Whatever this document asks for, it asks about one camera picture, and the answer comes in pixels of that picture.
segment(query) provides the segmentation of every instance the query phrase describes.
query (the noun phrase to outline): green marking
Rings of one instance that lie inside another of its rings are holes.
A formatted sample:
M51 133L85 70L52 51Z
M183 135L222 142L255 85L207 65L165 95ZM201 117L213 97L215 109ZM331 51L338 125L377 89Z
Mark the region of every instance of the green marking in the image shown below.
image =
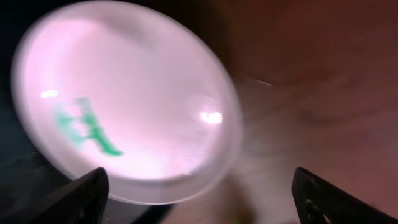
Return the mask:
M101 128L93 110L91 109L90 102L86 98L79 98L76 100L82 112L80 118L74 118L67 114L61 106L55 107L55 122L62 130L62 132L68 137L69 140L74 142L80 147L85 141L92 139L102 149L102 152L110 156L120 156L123 154L117 150L111 143L111 141L105 136L103 128ZM89 136L81 136L78 130L73 127L75 121L84 124L89 130Z

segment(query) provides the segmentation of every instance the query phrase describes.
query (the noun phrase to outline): plate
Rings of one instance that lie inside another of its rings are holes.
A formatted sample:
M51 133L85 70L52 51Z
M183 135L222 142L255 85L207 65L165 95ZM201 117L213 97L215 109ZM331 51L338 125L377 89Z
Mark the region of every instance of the plate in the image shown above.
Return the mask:
M34 144L71 179L104 167L110 198L192 198L218 183L240 150L228 73L197 36L146 7L60 8L25 35L13 72Z

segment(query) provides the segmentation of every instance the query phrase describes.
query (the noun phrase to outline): reddish brown surface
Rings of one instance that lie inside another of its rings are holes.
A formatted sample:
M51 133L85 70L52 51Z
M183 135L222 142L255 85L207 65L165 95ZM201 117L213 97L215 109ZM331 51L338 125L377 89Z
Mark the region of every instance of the reddish brown surface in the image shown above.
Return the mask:
M398 218L398 2L195 2L185 25L234 79L244 145L224 184L165 223L233 223L243 201L257 223L295 223L297 166Z

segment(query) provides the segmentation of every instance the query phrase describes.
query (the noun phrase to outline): black object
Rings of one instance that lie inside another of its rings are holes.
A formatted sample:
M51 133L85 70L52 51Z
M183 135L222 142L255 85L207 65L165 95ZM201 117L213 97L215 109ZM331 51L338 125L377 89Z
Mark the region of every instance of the black object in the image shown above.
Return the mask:
M108 192L108 176L103 168L97 168L32 206L0 216L0 223L101 223ZM132 224L158 223L171 208L171 205L152 206Z
M295 171L292 193L301 224L398 224L395 218L301 167Z

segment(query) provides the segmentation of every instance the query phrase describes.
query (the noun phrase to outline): white plate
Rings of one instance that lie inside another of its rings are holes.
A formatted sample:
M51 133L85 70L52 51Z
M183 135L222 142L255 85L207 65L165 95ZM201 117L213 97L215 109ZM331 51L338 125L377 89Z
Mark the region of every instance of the white plate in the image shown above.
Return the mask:
M28 135L76 179L101 166L124 202L186 200L215 185L241 143L229 76L171 18L116 1L61 8L27 33L14 101Z

